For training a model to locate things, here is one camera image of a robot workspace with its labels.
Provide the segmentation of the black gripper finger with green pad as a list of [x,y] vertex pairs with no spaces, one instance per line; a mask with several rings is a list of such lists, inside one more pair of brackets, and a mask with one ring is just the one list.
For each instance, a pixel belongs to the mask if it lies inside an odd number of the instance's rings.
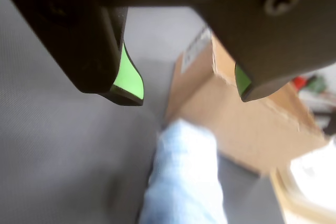
[[143,80],[123,41],[126,9],[113,25],[97,0],[12,1],[80,92],[123,106],[143,104]]

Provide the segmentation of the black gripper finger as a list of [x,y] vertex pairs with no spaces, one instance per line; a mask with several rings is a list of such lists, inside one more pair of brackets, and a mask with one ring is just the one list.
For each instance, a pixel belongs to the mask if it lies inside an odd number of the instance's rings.
[[248,79],[244,102],[335,62],[335,0],[192,0]]

